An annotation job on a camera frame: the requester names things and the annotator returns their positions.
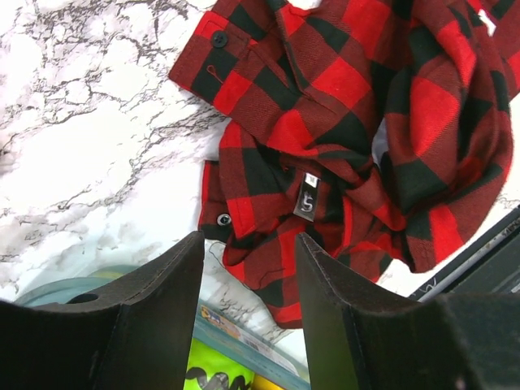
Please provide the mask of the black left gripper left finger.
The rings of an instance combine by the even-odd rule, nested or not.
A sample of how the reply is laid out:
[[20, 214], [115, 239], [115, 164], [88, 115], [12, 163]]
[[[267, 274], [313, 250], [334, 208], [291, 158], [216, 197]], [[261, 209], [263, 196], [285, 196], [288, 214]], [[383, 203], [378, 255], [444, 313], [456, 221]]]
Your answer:
[[180, 389], [202, 281], [204, 236], [69, 302], [1, 304], [4, 389]]

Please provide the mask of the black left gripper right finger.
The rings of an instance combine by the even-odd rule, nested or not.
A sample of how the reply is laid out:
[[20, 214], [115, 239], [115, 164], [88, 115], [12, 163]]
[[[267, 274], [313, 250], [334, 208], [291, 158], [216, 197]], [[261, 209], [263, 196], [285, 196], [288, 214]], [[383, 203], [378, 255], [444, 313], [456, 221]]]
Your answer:
[[296, 239], [313, 389], [516, 389], [519, 298], [443, 294], [420, 303]]

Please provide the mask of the red black plaid shirt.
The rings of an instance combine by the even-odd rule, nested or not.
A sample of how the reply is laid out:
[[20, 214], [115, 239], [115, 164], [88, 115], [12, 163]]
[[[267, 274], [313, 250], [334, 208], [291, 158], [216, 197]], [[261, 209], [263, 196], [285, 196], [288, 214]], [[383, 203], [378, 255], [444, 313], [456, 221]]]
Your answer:
[[516, 1], [219, 1], [169, 73], [230, 121], [198, 227], [278, 326], [301, 326], [295, 240], [377, 281], [434, 268], [509, 174]]

